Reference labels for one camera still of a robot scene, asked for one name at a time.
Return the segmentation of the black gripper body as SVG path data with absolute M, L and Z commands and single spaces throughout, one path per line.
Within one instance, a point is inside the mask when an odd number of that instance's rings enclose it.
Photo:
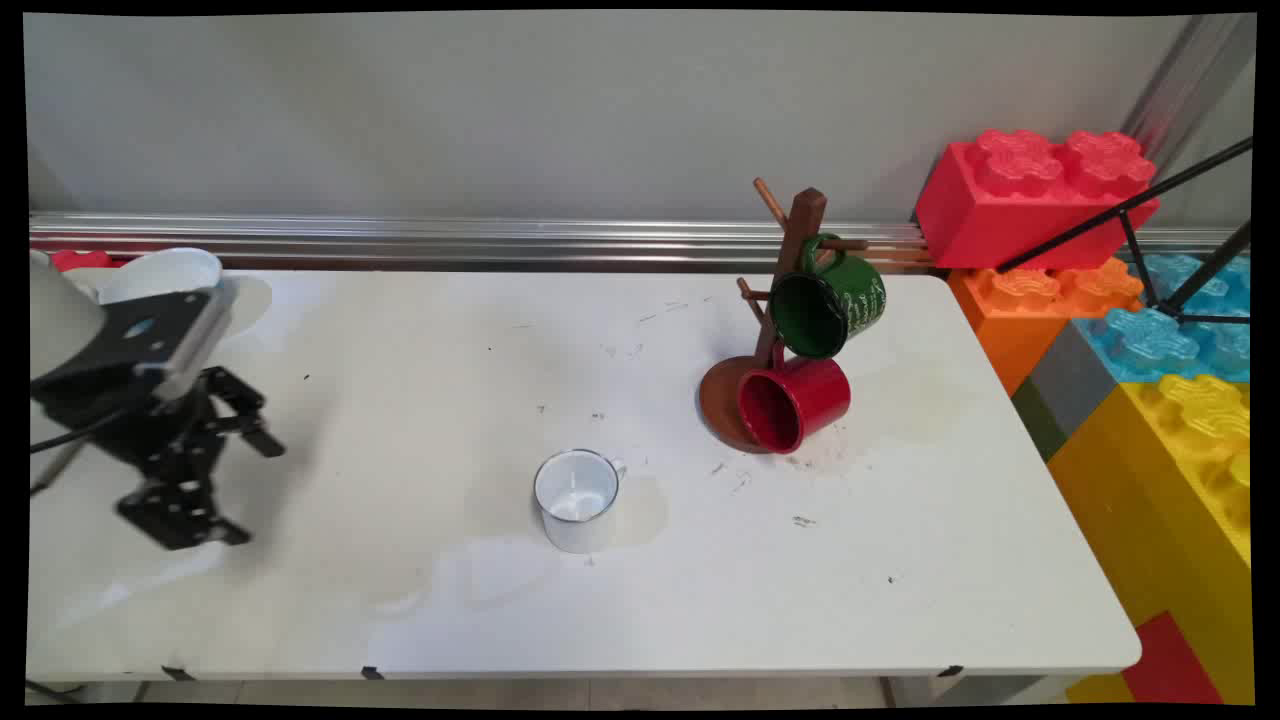
M 65 432 L 35 452 L 84 439 L 143 478 L 209 471 L 216 436 L 200 428 L 210 397 L 204 361 L 175 359 L 170 345 L 88 345 L 32 370 L 32 398 Z

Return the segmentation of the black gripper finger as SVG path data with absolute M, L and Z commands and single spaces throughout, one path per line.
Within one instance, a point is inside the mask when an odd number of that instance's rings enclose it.
M 221 514 L 209 471 L 147 477 L 116 502 L 116 514 L 169 551 L 210 542 L 247 544 L 252 534 Z
M 200 428 L 214 436 L 238 434 L 264 457 L 280 457 L 285 446 L 268 429 L 261 410 L 266 398 L 224 366 L 211 366 L 200 375 L 210 397 L 207 419 Z

